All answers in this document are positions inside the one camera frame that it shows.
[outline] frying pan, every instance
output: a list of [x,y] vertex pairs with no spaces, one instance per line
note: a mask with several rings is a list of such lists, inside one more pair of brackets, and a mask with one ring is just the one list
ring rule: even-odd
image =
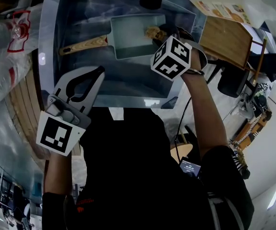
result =
[[61,56],[90,48],[113,46],[116,59],[154,54],[159,47],[145,36],[150,26],[166,23],[164,14],[132,14],[112,17],[111,32],[59,50]]

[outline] sink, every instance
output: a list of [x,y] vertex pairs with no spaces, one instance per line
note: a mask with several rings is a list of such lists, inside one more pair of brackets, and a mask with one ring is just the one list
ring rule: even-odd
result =
[[[151,56],[117,60],[111,46],[58,55],[60,47],[110,33],[111,17],[142,13],[164,14],[168,23],[191,32],[196,41],[206,18],[189,0],[163,0],[159,10],[147,10],[139,0],[44,0],[39,36],[42,91],[53,92],[68,71],[103,66],[106,76],[94,106],[173,108],[183,81],[171,82],[151,71]],[[76,93],[84,89],[81,84]]]

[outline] phone screen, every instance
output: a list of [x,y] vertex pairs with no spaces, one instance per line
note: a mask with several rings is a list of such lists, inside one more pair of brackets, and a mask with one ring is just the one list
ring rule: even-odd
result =
[[185,173],[193,173],[196,177],[198,177],[201,168],[200,165],[190,163],[188,161],[185,161],[184,159],[181,160],[180,167]]

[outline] bracelet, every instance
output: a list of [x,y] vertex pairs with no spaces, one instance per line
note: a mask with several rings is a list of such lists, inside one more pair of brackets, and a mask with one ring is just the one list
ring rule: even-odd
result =
[[203,71],[198,71],[196,69],[188,69],[184,73],[191,74],[191,75],[201,75],[201,76],[204,76],[205,74]]

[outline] pan handle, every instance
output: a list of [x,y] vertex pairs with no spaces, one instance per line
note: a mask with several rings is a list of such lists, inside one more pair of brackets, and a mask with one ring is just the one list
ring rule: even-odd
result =
[[59,55],[64,56],[77,51],[82,51],[90,48],[105,47],[108,46],[107,35],[95,37],[77,44],[72,44],[63,47],[59,50]]

